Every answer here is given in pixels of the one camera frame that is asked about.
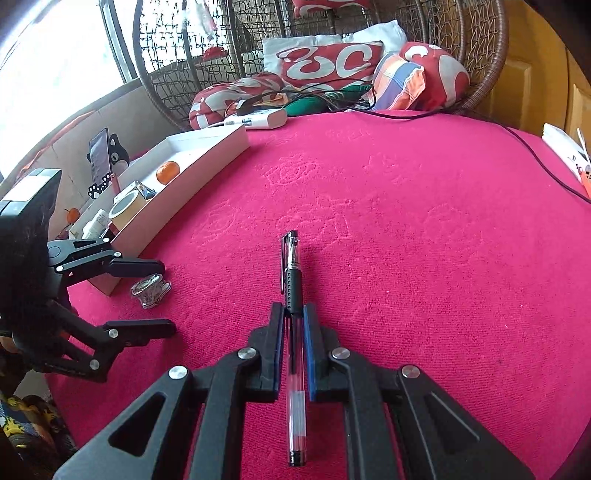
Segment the clear tape roll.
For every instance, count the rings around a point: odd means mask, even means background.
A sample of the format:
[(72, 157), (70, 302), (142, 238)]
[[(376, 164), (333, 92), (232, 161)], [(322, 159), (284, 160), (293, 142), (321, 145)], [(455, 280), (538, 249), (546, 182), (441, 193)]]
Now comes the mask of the clear tape roll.
[(152, 274), (133, 284), (130, 294), (143, 309), (150, 309), (158, 305), (170, 289), (171, 283), (162, 274)]

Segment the black gel pen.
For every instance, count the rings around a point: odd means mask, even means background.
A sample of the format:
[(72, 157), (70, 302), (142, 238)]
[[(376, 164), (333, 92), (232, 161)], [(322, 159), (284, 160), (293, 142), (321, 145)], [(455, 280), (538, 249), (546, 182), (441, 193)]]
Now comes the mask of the black gel pen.
[(287, 449), (290, 467), (307, 461), (307, 407), (305, 406), (303, 273), (298, 260), (297, 230), (281, 240), (281, 283), (286, 317)]

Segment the small white bottle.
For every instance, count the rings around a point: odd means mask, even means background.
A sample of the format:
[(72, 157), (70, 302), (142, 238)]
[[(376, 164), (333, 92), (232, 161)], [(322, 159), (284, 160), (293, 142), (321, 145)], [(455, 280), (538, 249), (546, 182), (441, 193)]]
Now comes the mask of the small white bottle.
[(96, 239), (103, 236), (108, 229), (109, 218), (105, 210), (99, 209), (94, 217), (82, 229), (83, 239)]

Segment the small orange tangerine outside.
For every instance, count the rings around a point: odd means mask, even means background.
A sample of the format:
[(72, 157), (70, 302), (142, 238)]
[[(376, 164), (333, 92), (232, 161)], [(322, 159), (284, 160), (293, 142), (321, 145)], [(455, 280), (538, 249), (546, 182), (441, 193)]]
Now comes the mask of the small orange tangerine outside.
[(71, 208), (66, 211), (66, 221), (68, 225), (74, 224), (80, 217), (80, 212), (77, 208)]

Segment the beige tape roll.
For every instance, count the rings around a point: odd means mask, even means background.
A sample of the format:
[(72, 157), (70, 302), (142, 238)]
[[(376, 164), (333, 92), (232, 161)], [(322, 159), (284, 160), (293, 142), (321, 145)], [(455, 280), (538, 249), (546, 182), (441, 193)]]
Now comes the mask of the beige tape roll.
[(122, 230), (146, 204), (142, 189), (143, 185), (135, 181), (114, 197), (108, 218), (118, 230)]

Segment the white storage tray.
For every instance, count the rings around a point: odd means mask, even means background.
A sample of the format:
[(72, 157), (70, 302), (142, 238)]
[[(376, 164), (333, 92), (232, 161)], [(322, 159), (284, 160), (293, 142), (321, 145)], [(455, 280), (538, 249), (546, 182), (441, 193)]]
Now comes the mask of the white storage tray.
[[(118, 177), (120, 188), (138, 181), (156, 195), (118, 228), (113, 248), (125, 257), (139, 256), (171, 218), (246, 149), (245, 127), (229, 125), (168, 136), (132, 162)], [(156, 170), (167, 161), (176, 162), (179, 174), (162, 185)]]

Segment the black cat phone stand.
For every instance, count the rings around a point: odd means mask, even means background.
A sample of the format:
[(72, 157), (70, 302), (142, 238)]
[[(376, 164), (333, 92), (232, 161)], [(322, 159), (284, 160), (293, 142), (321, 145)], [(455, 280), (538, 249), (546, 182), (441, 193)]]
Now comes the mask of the black cat phone stand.
[(118, 136), (107, 128), (100, 130), (90, 140), (86, 159), (91, 171), (91, 185), (87, 194), (93, 200), (106, 190), (116, 175), (126, 170), (130, 162), (129, 154)]

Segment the smartphone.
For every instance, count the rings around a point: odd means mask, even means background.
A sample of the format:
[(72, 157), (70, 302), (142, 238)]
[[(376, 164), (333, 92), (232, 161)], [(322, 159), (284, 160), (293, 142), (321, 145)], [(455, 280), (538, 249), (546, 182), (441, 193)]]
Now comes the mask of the smartphone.
[(100, 130), (89, 142), (87, 159), (92, 183), (100, 185), (111, 172), (108, 129)]

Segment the wicker hanging chair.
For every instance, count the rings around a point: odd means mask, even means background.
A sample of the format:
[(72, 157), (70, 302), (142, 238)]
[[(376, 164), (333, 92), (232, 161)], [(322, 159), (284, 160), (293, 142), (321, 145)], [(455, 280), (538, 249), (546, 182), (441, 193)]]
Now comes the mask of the wicker hanging chair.
[(509, 45), (501, 1), (139, 1), (132, 44), (141, 83), (177, 129), (190, 129), (205, 88), (269, 72), (300, 88), (339, 75), (369, 79), (353, 62), (363, 44), (384, 53), (406, 42), (441, 47), (467, 70), (461, 103), (473, 109), (495, 86)]

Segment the white power strip near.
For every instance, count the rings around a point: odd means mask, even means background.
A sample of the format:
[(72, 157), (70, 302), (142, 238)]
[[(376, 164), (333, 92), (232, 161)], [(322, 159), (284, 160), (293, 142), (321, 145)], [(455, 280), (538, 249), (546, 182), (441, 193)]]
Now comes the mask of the white power strip near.
[(256, 110), (245, 115), (233, 114), (212, 127), (242, 125), (247, 130), (274, 130), (287, 124), (287, 111), (283, 108)]

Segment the white power strip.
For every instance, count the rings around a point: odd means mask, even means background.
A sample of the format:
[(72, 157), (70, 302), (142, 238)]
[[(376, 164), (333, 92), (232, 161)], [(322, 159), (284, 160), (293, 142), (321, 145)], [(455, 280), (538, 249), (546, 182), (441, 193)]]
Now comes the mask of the white power strip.
[(274, 130), (287, 124), (287, 111), (283, 108), (256, 110), (245, 115), (233, 114), (212, 127), (242, 125), (247, 130)]
[(562, 129), (545, 123), (542, 140), (573, 173), (583, 186), (587, 196), (590, 196), (590, 156), (586, 150), (585, 139), (580, 129), (577, 130), (577, 134), (581, 143), (577, 143)]

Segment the white power strip far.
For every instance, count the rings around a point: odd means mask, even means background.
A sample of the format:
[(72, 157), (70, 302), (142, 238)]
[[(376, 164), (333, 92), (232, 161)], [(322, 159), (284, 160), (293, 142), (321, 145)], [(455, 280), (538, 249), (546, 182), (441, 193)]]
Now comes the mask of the white power strip far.
[(577, 134), (581, 143), (577, 143), (562, 129), (545, 123), (542, 140), (573, 173), (583, 186), (587, 196), (590, 196), (590, 156), (586, 150), (585, 139), (580, 129), (577, 130)]

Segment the small red white pillow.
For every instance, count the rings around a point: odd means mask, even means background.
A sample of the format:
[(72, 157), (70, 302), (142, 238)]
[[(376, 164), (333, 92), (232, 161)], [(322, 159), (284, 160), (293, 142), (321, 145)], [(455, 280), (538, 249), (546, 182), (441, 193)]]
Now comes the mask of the small red white pillow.
[(339, 10), (346, 7), (360, 7), (370, 9), (370, 0), (293, 0), (294, 16), (303, 17), (321, 11)]

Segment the red white square pillow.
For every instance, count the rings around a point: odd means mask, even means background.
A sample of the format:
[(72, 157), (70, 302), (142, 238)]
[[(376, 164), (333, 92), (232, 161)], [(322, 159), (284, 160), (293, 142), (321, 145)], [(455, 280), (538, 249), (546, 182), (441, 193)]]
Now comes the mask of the red white square pillow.
[(339, 90), (373, 79), (382, 42), (335, 43), (284, 49), (276, 54), (280, 77), (297, 89)]

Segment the red white round cushion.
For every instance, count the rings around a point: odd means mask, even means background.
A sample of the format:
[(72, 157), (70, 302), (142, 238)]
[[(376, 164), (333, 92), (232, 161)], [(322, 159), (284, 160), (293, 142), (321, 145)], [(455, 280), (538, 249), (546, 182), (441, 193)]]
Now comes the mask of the red white round cushion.
[(448, 108), (462, 99), (470, 86), (470, 76), (454, 56), (439, 46), (407, 42), (402, 57), (423, 67), (425, 90), (414, 104), (416, 110)]

